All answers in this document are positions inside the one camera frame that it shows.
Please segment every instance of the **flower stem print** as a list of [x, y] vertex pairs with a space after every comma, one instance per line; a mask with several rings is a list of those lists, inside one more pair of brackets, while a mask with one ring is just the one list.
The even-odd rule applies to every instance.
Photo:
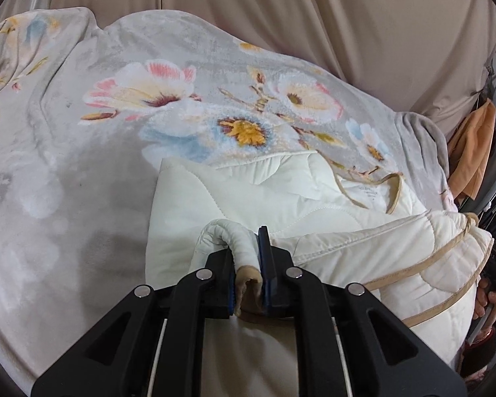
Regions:
[[35, 71], [37, 71], [39, 68], [42, 67], [42, 65], [48, 60], [48, 57], [44, 57], [40, 61], [38, 61], [32, 68], [26, 73], [26, 76], [29, 76], [30, 74], [33, 74]]
[[290, 116], [288, 115], [285, 115], [284, 113], [276, 113], [277, 116], [279, 116], [281, 119], [283, 119], [285, 122], [288, 122], [288, 123], [292, 123], [292, 122], [296, 122], [296, 120], [294, 118], [291, 118]]
[[298, 143], [303, 146], [307, 151], [312, 151], [314, 148], [312, 148], [304, 138], [300, 137], [298, 140]]
[[387, 147], [380, 139], [377, 131], [369, 124], [359, 124], [354, 119], [349, 119], [345, 123], [349, 137], [357, 146], [360, 155], [364, 159], [384, 170], [397, 172], [397, 165]]
[[376, 165], [372, 170], [358, 171], [356, 167], [353, 166], [352, 168], [347, 169], [347, 171], [352, 179], [354, 179], [354, 176], [358, 176], [362, 180], [366, 180], [368, 182], [374, 182], [375, 180], [371, 178], [371, 175], [379, 169], [380, 167]]
[[304, 129], [304, 128], [296, 127], [293, 125], [292, 125], [292, 128], [294, 128], [300, 136], [303, 136], [305, 134], [310, 134], [310, 135], [314, 136], [316, 139], [319, 139], [322, 142], [328, 143], [332, 146], [338, 146], [340, 148], [346, 148], [347, 147], [347, 145], [344, 142], [342, 142], [340, 139], [338, 139], [334, 136], [331, 136], [330, 134], [319, 133], [318, 131], [313, 131], [311, 129]]
[[327, 155], [325, 155], [319, 149], [316, 149], [316, 152], [318, 152], [318, 154], [320, 154], [333, 167], [336, 167], [339, 170], [347, 170], [347, 168], [345, 168], [345, 165], [342, 165], [339, 162], [336, 162], [333, 159], [329, 158]]
[[268, 104], [268, 102], [270, 100], [275, 100], [275, 97], [265, 93], [264, 85], [267, 79], [265, 73], [263, 73], [262, 70], [260, 70], [259, 68], [247, 66], [247, 71], [250, 77], [255, 81], [255, 86], [254, 85], [249, 86], [249, 89], [255, 92], [255, 94], [257, 94], [257, 96], [259, 97], [257, 100], [255, 100], [255, 102], [253, 103], [245, 102], [244, 100], [237, 98], [231, 92], [229, 92], [224, 88], [219, 88], [218, 90], [226, 97], [228, 97], [230, 100], [240, 103], [252, 111], [262, 112], [265, 110], [265, 107]]

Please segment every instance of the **quilted fabric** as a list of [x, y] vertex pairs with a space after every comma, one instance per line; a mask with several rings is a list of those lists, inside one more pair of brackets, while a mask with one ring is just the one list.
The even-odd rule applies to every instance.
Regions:
[[[214, 239], [201, 234], [213, 220], [241, 224], [242, 232], [243, 227], [255, 232], [266, 225], [272, 243], [289, 250], [295, 264], [323, 282], [364, 283], [449, 364], [470, 325], [475, 281], [492, 246], [490, 234], [477, 228], [474, 218], [426, 210], [402, 178], [393, 175], [364, 186], [335, 177], [315, 152], [274, 154], [214, 168], [164, 159], [149, 227], [147, 283], [156, 288], [173, 285], [189, 272], [192, 259], [194, 269], [193, 256], [202, 264], [202, 254], [220, 249], [231, 234], [217, 236], [213, 230]], [[235, 233], [238, 224], [230, 231]], [[229, 339], [243, 334], [243, 327], [254, 327], [238, 320], [230, 325], [230, 331], [220, 334], [215, 327], [225, 325], [212, 323], [209, 344], [233, 348]], [[266, 332], [272, 330], [261, 329], [258, 336], [268, 350], [293, 356], [280, 347], [279, 339], [267, 339]], [[249, 348], [242, 348], [230, 356], [249, 354]], [[249, 379], [254, 386], [250, 389], [280, 395], [270, 388], [271, 377], [264, 379]], [[225, 395], [218, 382], [209, 384], [214, 384], [209, 395]]]

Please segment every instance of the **floral blanket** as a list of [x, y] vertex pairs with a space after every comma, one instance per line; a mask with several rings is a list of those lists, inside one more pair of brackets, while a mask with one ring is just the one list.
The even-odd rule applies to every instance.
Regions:
[[84, 8], [0, 25], [0, 362], [34, 380], [135, 285], [161, 159], [314, 149], [451, 207], [446, 143], [310, 63], [176, 11], [101, 30]]

